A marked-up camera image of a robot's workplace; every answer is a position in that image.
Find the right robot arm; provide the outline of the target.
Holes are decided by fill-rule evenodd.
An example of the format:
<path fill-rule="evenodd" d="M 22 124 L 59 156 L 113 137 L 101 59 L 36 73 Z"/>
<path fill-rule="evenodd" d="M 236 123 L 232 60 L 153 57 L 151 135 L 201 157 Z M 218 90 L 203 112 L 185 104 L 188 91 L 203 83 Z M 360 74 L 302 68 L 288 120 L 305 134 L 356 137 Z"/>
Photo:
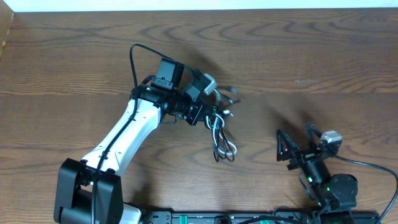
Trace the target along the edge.
<path fill-rule="evenodd" d="M 309 186 L 305 190 L 321 209 L 311 214 L 314 223 L 321 223 L 321 216 L 331 212 L 350 211 L 357 205 L 358 180 L 349 174 L 331 175 L 324 160 L 336 156 L 343 137 L 336 131 L 321 132 L 313 124 L 306 125 L 308 149 L 301 148 L 283 130 L 276 131 L 277 160 L 289 161 L 288 170 L 301 169 Z"/>

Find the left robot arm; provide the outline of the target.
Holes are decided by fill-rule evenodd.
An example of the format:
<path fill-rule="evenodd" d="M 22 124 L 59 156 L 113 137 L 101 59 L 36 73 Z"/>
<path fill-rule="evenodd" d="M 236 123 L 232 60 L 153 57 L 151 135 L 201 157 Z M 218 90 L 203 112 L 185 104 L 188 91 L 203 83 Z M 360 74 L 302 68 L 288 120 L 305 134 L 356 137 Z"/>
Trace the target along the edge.
<path fill-rule="evenodd" d="M 142 212 L 123 200 L 121 179 L 148 135 L 165 115 L 195 125 L 208 106 L 201 100 L 217 82 L 207 73 L 190 70 L 191 81 L 180 89 L 188 67 L 162 58 L 155 75 L 136 86 L 127 108 L 108 135 L 77 161 L 65 160 L 58 172 L 53 219 L 56 223 L 139 223 Z"/>

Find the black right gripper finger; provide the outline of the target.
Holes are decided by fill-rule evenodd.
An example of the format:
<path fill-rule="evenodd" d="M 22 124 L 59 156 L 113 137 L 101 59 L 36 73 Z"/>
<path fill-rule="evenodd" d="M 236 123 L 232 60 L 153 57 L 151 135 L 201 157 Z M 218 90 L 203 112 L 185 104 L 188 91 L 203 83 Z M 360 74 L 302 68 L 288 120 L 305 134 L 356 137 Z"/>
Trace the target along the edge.
<path fill-rule="evenodd" d="M 321 138 L 321 132 L 312 123 L 306 123 L 305 124 L 305 131 L 306 131 L 306 134 L 307 134 L 307 137 L 308 137 L 309 148 L 310 149 L 316 149 L 317 148 L 317 144 L 315 143 L 315 140 L 314 140 L 313 136 Z"/>
<path fill-rule="evenodd" d="M 286 161 L 294 157 L 300 147 L 281 129 L 276 131 L 277 136 L 277 161 Z"/>

